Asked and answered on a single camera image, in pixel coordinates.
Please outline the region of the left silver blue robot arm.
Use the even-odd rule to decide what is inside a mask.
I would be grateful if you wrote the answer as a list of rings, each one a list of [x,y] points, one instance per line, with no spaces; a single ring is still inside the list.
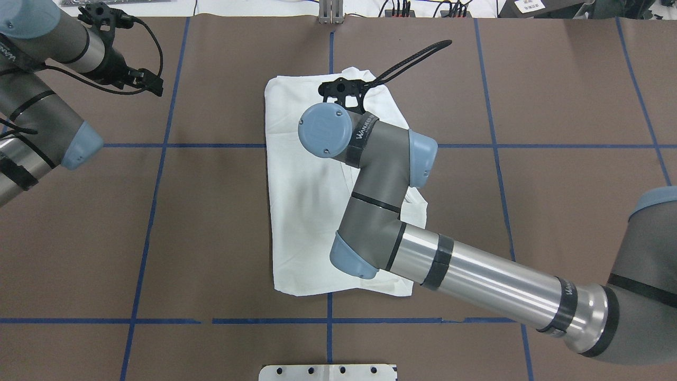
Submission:
[[[2,205],[56,167],[75,170],[104,145],[92,126],[39,77],[54,70],[119,96],[163,94],[164,57],[155,71],[133,68],[114,48],[118,29],[142,19],[107,3],[84,3],[72,17],[51,1],[2,1]]]

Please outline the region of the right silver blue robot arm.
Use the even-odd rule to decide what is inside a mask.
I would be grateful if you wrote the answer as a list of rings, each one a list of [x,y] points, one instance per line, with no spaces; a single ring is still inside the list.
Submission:
[[[401,219],[409,188],[425,186],[433,138],[332,102],[298,121],[303,147],[359,169],[329,253],[338,270],[384,270],[561,338],[579,355],[626,366],[675,361],[675,186],[643,194],[606,284],[577,285]]]

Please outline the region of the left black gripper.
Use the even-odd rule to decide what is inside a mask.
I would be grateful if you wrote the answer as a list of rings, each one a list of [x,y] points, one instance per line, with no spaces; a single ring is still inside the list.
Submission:
[[[130,68],[125,58],[114,48],[106,48],[104,59],[98,67],[98,84],[112,85],[116,88],[123,88],[125,85],[133,88],[139,88],[161,97],[163,94],[163,79],[150,71],[141,71],[139,74],[139,83],[131,75],[134,72]]]

